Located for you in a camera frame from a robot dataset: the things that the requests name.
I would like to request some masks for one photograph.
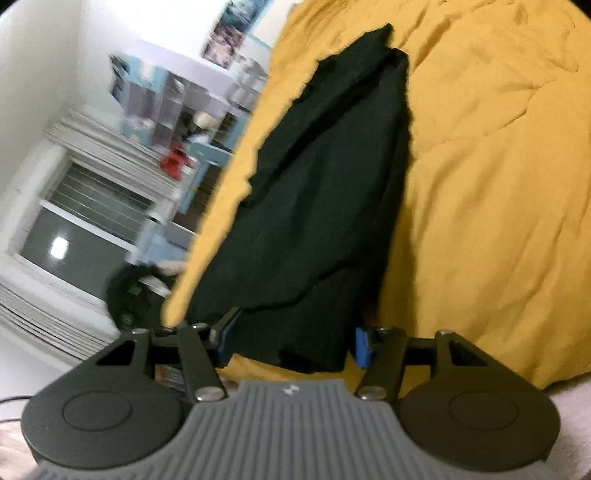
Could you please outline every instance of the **device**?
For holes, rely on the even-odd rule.
[[[29,478],[554,478],[554,404],[455,333],[380,330],[355,394],[341,380],[245,381],[230,396],[220,333],[124,333],[39,392],[22,415],[39,463]],[[180,366],[183,393],[154,381],[159,364]],[[407,365],[429,365],[431,380],[399,399]]]

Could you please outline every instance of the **round black pad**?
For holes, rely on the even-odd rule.
[[[529,465],[547,457],[560,419],[550,399],[515,379],[489,368],[454,369],[410,392],[400,422],[419,447],[447,463],[481,472]]]
[[[66,403],[64,418],[75,429],[99,432],[122,424],[129,418],[131,411],[131,402],[121,394],[88,392]]]
[[[126,465],[166,445],[182,425],[166,387],[120,367],[74,369],[38,393],[22,414],[33,456],[76,469]]]

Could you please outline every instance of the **window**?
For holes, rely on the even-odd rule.
[[[72,164],[41,201],[21,256],[46,272],[105,299],[141,230],[151,202]]]
[[[149,200],[75,163],[49,201],[130,244],[150,206]]]

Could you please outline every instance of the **metal screw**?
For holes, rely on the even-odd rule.
[[[383,387],[379,387],[377,385],[370,385],[367,387],[361,387],[357,391],[357,396],[361,400],[371,400],[371,401],[383,400],[386,398],[387,395],[388,394],[386,392],[386,389],[384,389]]]
[[[226,396],[219,387],[202,387],[195,392],[195,398],[199,401],[218,401]]]

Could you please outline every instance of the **poster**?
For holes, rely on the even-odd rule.
[[[244,37],[272,0],[230,0],[203,50],[203,58],[227,69]]]

